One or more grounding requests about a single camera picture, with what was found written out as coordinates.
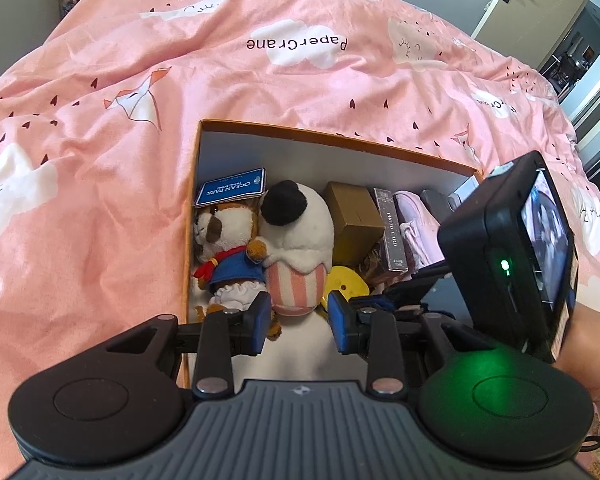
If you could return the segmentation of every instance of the bed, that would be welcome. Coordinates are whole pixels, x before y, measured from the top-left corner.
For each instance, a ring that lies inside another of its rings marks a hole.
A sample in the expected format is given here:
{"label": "bed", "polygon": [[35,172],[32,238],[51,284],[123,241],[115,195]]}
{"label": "bed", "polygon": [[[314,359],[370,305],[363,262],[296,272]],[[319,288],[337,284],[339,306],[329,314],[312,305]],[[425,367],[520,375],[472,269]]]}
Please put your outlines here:
{"label": "bed", "polygon": [[0,78],[0,479],[14,388],[155,314],[185,317],[204,119],[400,146],[488,174],[529,150],[600,311],[600,194],[535,70],[400,0],[81,0]]}

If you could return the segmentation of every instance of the red scarf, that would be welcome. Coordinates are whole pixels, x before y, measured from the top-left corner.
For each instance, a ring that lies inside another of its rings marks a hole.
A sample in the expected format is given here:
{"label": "red scarf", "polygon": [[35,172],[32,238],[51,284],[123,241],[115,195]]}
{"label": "red scarf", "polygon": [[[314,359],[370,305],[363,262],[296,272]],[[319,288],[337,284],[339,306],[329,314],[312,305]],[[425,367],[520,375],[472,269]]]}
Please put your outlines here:
{"label": "red scarf", "polygon": [[229,249],[228,251],[220,251],[216,253],[216,255],[211,258],[206,264],[202,264],[198,267],[198,270],[193,273],[193,277],[200,279],[202,278],[206,282],[211,280],[211,277],[214,275],[214,270],[219,265],[219,263],[228,258],[229,256],[233,256],[241,251],[246,250],[246,245],[241,245],[240,247],[234,247],[233,249]]}

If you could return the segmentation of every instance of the door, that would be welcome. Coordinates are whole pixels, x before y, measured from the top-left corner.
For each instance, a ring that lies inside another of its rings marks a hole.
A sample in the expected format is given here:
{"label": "door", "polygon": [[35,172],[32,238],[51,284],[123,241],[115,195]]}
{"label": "door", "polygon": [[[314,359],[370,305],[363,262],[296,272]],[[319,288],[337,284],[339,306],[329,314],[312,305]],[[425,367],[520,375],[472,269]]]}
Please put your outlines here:
{"label": "door", "polygon": [[493,0],[472,38],[539,69],[589,0]]}

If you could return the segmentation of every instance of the black strap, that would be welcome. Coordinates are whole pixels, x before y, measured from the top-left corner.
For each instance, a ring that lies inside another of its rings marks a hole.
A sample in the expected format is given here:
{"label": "black strap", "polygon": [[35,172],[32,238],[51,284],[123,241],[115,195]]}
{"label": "black strap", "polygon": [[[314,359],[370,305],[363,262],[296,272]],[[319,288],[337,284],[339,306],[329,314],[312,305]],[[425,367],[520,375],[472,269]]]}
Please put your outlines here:
{"label": "black strap", "polygon": [[[591,442],[590,446],[584,446],[587,442]],[[582,442],[583,446],[580,447],[581,453],[590,453],[591,451],[595,451],[600,448],[600,436],[597,435],[589,435]]]}

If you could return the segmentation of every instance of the blue tag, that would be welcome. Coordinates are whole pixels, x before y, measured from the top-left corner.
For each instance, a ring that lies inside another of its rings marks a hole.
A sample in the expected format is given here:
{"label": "blue tag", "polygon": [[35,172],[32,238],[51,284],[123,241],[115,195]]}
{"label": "blue tag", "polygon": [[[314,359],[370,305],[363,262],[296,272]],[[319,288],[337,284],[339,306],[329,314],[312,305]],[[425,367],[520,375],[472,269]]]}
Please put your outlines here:
{"label": "blue tag", "polygon": [[264,193],[265,171],[248,171],[205,182],[196,199],[195,207],[204,207],[232,200],[244,200]]}

